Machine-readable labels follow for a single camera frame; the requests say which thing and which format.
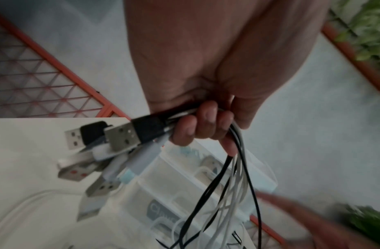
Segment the floor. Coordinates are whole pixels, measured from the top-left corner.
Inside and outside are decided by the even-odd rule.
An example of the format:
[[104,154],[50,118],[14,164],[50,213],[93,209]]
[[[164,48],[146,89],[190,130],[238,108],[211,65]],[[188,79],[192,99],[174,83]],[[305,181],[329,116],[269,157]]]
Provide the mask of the floor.
[[[120,0],[0,0],[0,12],[130,117],[147,114]],[[322,35],[245,137],[277,193],[323,214],[337,202],[380,211],[380,94]],[[305,234],[266,205],[262,214],[282,236]]]

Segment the concrete floor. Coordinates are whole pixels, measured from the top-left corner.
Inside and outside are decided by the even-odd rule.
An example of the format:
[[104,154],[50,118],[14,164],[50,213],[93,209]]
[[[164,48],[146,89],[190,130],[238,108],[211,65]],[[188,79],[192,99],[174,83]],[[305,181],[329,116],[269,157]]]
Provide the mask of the concrete floor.
[[[0,12],[130,117],[148,112],[120,0],[19,2],[0,0]],[[380,93],[323,36],[245,137],[274,170],[277,193],[323,213],[335,202],[380,211]],[[282,236],[304,233],[270,207],[262,214]]]

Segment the blurred hand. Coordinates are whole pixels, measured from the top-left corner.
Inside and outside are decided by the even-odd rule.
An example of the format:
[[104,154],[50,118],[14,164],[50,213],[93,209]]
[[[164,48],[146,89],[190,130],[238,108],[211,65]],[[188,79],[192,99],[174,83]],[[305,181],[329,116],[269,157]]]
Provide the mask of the blurred hand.
[[296,202],[262,192],[257,192],[257,197],[285,211],[312,234],[312,241],[287,244],[286,249],[380,249],[362,235],[330,222]]
[[125,1],[131,56],[150,111],[205,101],[178,122],[172,141],[186,146],[211,137],[236,154],[226,137],[231,122],[248,128],[295,74],[327,9],[328,0]]

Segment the green plant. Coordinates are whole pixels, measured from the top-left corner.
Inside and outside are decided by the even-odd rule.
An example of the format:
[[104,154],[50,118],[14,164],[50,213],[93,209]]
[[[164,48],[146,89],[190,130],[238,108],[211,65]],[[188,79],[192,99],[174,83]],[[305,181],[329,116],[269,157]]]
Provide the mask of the green plant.
[[[350,0],[340,0],[338,11],[343,11]],[[372,55],[380,56],[380,0],[369,0],[362,5],[361,10],[348,23],[350,30],[358,35],[356,45],[363,46],[357,53],[357,60],[367,60]],[[337,42],[345,41],[350,30],[336,37]]]
[[380,212],[369,206],[346,206],[345,222],[374,242],[380,244]]

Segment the fingernail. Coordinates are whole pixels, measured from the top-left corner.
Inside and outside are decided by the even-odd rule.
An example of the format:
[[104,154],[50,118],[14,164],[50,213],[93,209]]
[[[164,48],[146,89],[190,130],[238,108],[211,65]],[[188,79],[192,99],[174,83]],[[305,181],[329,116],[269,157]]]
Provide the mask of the fingernail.
[[216,115],[217,115],[217,107],[209,110],[206,113],[206,120],[210,123],[216,122]]
[[232,124],[232,121],[234,120],[234,117],[230,117],[228,119],[223,119],[220,122],[220,128],[223,130],[228,130],[230,128],[230,125]]
[[186,134],[188,136],[194,136],[195,135],[195,128],[196,128],[196,126],[190,126],[190,127],[188,127],[187,130],[186,130]]

